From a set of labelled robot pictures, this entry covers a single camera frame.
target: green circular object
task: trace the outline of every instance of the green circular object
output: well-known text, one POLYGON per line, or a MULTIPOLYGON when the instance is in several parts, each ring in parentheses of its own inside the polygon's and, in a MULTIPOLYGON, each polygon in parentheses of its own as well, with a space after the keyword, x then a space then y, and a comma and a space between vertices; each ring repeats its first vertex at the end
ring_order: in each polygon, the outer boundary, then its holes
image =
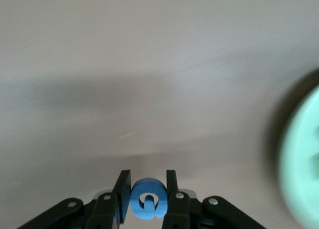
POLYGON ((279 154, 279 183, 291 214, 319 228, 319 86, 298 104, 286 125, 279 154))

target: screw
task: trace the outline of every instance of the screw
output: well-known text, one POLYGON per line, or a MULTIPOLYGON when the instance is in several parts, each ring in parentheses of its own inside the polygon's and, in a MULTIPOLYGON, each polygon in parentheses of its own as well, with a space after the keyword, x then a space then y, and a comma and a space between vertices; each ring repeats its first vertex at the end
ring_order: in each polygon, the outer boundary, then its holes
POLYGON ((68 208, 72 208, 72 207, 74 207, 75 205, 76 205, 76 202, 71 202, 71 203, 68 204, 68 208))
POLYGON ((111 196, 110 195, 106 195, 106 196, 103 197, 103 199, 104 200, 109 200, 109 199, 111 199, 111 196))
POLYGON ((211 205, 217 205, 217 204, 218 204, 218 200, 216 200, 215 198, 210 198, 210 199, 208 200, 208 202, 209 202, 209 204, 211 204, 211 205))
POLYGON ((178 199, 183 199, 184 198, 184 194, 183 193, 176 193, 175 197, 178 199))

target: screw head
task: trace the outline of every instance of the screw head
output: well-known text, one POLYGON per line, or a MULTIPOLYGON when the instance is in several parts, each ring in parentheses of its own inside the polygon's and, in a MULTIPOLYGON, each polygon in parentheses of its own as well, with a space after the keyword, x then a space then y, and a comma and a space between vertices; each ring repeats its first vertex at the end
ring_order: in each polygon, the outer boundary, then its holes
POLYGON ((106 195, 106 196, 103 197, 103 199, 104 200, 109 200, 109 199, 111 199, 111 195, 106 195))
POLYGON ((184 198, 184 194, 183 193, 176 193, 175 197, 178 199, 183 199, 184 198))
POLYGON ((218 200, 216 200, 215 198, 210 198, 208 199, 209 204, 211 205, 217 205, 218 204, 218 200))
POLYGON ((68 208, 72 208, 72 207, 74 207, 76 205, 76 202, 70 202, 69 204, 68 204, 68 208))

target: scratch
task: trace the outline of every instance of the scratch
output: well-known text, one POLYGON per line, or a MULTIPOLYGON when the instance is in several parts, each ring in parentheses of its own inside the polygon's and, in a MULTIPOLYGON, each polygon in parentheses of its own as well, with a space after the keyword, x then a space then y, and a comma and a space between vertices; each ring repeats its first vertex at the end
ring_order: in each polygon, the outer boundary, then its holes
POLYGON ((122 137, 119 137, 119 139, 123 139, 123 138, 129 137, 129 136, 132 135, 132 134, 133 134, 133 132, 132 132, 132 133, 129 133, 129 134, 126 134, 126 135, 124 135, 124 136, 122 136, 122 137))

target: gray surface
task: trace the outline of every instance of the gray surface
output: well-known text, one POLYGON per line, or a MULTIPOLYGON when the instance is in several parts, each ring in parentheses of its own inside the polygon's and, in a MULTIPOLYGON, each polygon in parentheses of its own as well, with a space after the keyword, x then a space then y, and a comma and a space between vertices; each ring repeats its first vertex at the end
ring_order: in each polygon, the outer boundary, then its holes
MULTIPOLYGON (((273 111, 319 66, 318 0, 0 0, 0 228, 121 169, 268 229, 301 228, 266 157, 273 111)), ((122 228, 150 228, 129 214, 122 228)))

